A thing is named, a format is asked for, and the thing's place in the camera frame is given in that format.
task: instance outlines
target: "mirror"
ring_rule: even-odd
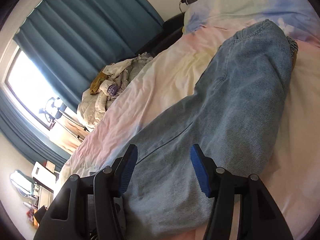
[[[19,170],[15,170],[15,172],[10,175],[10,179],[23,197],[33,195],[36,182],[32,178],[24,175]]]

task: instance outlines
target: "light blue denim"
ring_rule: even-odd
[[[188,96],[130,143],[139,151],[124,210],[128,240],[152,240],[197,228],[213,199],[201,192],[190,147],[231,173],[259,174],[270,158],[292,69],[283,31],[265,20],[226,40]]]

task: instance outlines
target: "bed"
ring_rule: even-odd
[[[191,5],[183,36],[148,63],[107,110],[63,166],[55,194],[71,174],[89,176],[113,163],[130,138],[193,94],[226,39],[265,19],[295,39],[299,52],[274,152],[260,177],[294,239],[303,238],[320,214],[320,19],[307,0],[199,0]],[[236,239],[238,212],[236,203],[230,239]],[[206,225],[198,226],[153,232],[149,239],[202,239]]]

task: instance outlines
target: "crumpled clothing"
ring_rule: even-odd
[[[90,85],[90,95],[96,95],[100,92],[99,87],[103,81],[107,78],[107,75],[103,73],[102,69],[99,74],[96,76],[96,78],[92,81]]]
[[[106,78],[96,94],[92,95],[90,88],[82,94],[82,101],[77,109],[79,122],[92,131],[116,98],[151,60],[153,57],[145,52],[136,58],[106,66],[99,73],[106,75]]]

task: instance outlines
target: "teal curtain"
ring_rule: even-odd
[[[60,171],[70,154],[36,128],[0,89],[0,132],[31,163],[49,160]]]
[[[147,0],[43,0],[14,40],[76,112],[98,72],[134,57],[162,24]]]

